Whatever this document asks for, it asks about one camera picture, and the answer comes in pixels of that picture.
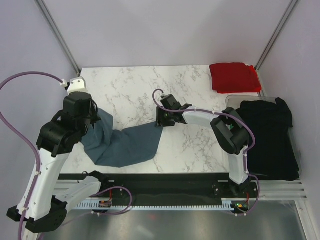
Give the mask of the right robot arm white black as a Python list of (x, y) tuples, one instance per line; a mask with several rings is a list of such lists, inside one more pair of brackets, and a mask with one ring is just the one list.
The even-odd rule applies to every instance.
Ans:
[(222, 112), (213, 112), (191, 104), (181, 105), (172, 94), (163, 94), (160, 102), (161, 104), (155, 102), (158, 126), (173, 127), (175, 124), (184, 124), (213, 130), (219, 146), (227, 153), (229, 191), (235, 197), (242, 196), (250, 182), (247, 151), (250, 148), (252, 132), (237, 111), (228, 107)]

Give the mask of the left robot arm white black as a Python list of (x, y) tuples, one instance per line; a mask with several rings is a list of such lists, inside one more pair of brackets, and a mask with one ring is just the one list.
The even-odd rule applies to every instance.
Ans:
[(34, 233), (53, 232), (67, 214), (86, 198), (106, 196), (110, 185), (98, 171), (68, 190), (54, 194), (61, 170), (72, 152), (87, 134), (89, 127), (100, 120), (97, 104), (86, 92), (72, 92), (63, 100), (63, 108), (40, 130), (35, 150), (36, 164), (21, 202), (7, 211), (15, 222), (22, 222)]

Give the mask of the blue grey t shirt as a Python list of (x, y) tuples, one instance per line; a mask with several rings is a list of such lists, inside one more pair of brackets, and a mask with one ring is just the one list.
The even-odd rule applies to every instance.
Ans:
[(102, 109), (81, 143), (96, 166), (123, 168), (152, 160), (157, 154), (163, 127), (155, 122), (123, 130), (114, 129), (114, 117)]

